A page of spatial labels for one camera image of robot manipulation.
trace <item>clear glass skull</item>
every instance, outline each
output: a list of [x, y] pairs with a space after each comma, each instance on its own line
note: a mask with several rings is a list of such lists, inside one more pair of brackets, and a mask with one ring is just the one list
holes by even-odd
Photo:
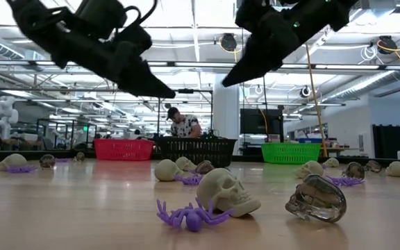
[[311, 216], [333, 223], [345, 215], [347, 200], [337, 186], [320, 175], [311, 174], [296, 186], [285, 209], [302, 219], [309, 220]]

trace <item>shirt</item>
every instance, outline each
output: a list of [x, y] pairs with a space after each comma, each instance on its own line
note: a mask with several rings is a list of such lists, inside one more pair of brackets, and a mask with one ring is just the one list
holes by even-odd
[[199, 124], [199, 120], [194, 115], [185, 115], [185, 119], [179, 124], [173, 122], [171, 133], [173, 136], [185, 138], [192, 133], [192, 127]]

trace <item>purple spider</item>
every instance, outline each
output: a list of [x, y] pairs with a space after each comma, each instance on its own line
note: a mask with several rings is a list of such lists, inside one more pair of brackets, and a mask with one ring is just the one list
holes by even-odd
[[185, 185], [198, 185], [200, 184], [200, 181], [203, 178], [203, 176], [200, 174], [194, 174], [191, 177], [175, 176], [174, 178], [176, 181], [181, 181]]
[[327, 176], [327, 178], [334, 184], [334, 185], [340, 185], [340, 186], [354, 186], [358, 184], [364, 183], [363, 180], [360, 180], [358, 178], [347, 178], [347, 177], [342, 177], [342, 178], [335, 178], [335, 177], [330, 177]]
[[188, 227], [187, 229], [192, 232], [198, 232], [201, 229], [202, 221], [210, 225], [217, 225], [225, 222], [229, 218], [229, 215], [232, 213], [232, 210], [227, 210], [226, 212], [223, 212], [218, 216], [213, 216], [212, 201], [209, 201], [208, 212], [203, 209], [199, 198], [195, 198], [195, 201], [199, 206], [198, 208], [194, 208], [192, 203], [189, 202], [189, 206], [171, 211], [171, 216], [169, 216], [166, 212], [166, 201], [163, 202], [162, 207], [160, 200], [157, 200], [157, 216], [166, 224], [176, 228], [180, 228], [181, 222], [183, 221], [184, 216], [186, 216], [186, 226]]
[[6, 171], [12, 174], [18, 173], [30, 173], [33, 170], [37, 169], [35, 165], [27, 165], [27, 166], [8, 166]]

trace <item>computer screen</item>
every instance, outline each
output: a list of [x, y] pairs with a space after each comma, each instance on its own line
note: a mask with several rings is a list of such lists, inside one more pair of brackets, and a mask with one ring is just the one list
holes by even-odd
[[281, 110], [240, 109], [240, 134], [265, 135], [268, 132], [270, 135], [278, 135], [281, 133], [281, 126], [283, 126]]

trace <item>column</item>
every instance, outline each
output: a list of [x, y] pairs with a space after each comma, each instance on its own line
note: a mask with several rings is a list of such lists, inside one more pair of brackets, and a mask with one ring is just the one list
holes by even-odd
[[238, 155], [240, 134], [239, 85], [223, 87], [222, 80], [226, 75], [217, 74], [213, 86], [212, 125], [215, 135], [237, 140], [233, 155]]

